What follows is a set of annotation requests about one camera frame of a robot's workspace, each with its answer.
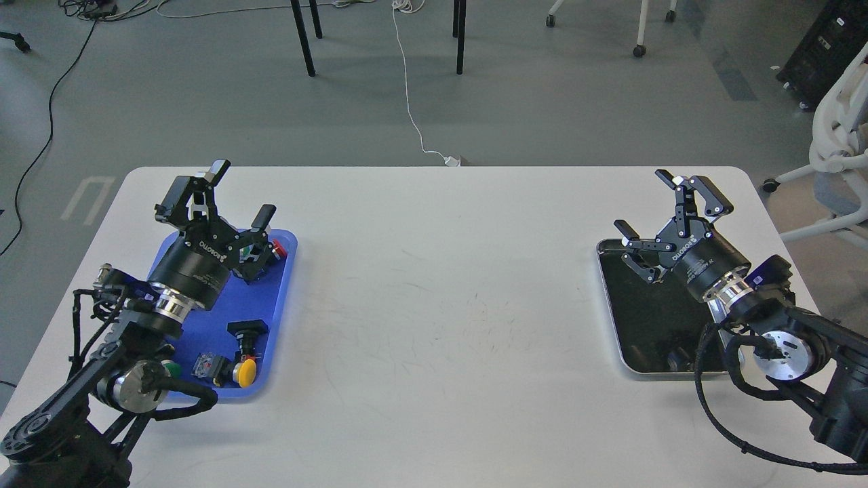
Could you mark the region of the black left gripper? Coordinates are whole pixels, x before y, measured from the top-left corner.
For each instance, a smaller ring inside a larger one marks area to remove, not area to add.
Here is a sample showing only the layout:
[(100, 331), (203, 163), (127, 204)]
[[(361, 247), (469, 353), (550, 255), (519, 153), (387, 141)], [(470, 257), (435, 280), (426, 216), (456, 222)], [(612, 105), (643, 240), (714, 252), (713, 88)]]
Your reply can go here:
[(159, 294), (156, 312), (211, 310), (230, 276), (257, 281), (277, 262), (269, 241), (275, 205), (263, 204), (248, 228), (239, 231), (219, 218), (214, 189), (230, 166), (230, 161), (214, 161), (195, 176), (177, 176), (155, 205), (156, 222), (179, 230), (148, 277)]

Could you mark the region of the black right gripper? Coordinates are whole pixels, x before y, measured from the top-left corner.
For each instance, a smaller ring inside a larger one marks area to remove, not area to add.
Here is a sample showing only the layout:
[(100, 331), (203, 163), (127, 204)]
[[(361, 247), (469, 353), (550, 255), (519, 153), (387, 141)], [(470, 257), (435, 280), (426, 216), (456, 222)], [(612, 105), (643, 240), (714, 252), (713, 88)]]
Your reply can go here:
[(710, 228), (734, 212), (734, 204), (706, 176), (676, 177), (664, 169), (654, 175), (675, 192), (675, 215), (653, 239), (615, 220), (625, 247), (621, 259), (646, 283), (675, 282), (698, 302), (709, 302), (726, 275), (745, 276), (751, 263), (718, 232), (691, 232), (692, 223)]

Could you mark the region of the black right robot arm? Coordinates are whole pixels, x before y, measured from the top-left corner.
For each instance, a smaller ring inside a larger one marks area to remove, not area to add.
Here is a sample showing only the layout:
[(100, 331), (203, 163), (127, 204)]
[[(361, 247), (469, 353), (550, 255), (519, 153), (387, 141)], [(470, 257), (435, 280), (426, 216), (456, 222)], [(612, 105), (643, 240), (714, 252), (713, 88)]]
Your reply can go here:
[[(865, 336), (795, 304), (791, 265), (778, 254), (756, 270), (714, 222), (734, 204), (706, 176), (655, 175), (675, 193), (675, 213), (654, 238), (643, 239), (626, 220), (621, 260), (642, 281), (667, 274), (713, 313), (696, 349), (694, 385), (718, 432), (744, 454), (772, 463), (843, 475), (865, 475), (867, 346)], [(714, 417), (703, 389), (703, 358), (713, 338), (729, 335), (722, 362), (741, 392), (760, 401), (791, 401), (811, 417), (816, 442), (848, 462), (803, 462), (754, 447)]]

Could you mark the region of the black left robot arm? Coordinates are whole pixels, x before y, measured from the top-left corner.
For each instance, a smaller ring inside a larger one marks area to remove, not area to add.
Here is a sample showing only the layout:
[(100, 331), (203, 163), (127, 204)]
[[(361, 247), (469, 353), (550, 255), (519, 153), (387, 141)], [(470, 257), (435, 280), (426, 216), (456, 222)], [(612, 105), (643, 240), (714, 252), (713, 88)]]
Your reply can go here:
[(229, 167), (217, 160), (173, 181), (155, 219), (178, 235), (146, 280), (105, 264), (90, 289), (74, 291), (67, 381), (3, 437), (3, 487), (127, 487), (128, 458), (150, 422), (216, 405), (214, 389), (171, 373), (168, 340), (190, 312), (213, 309), (232, 276), (256, 281), (280, 260), (272, 204), (245, 230), (220, 217), (214, 189)]

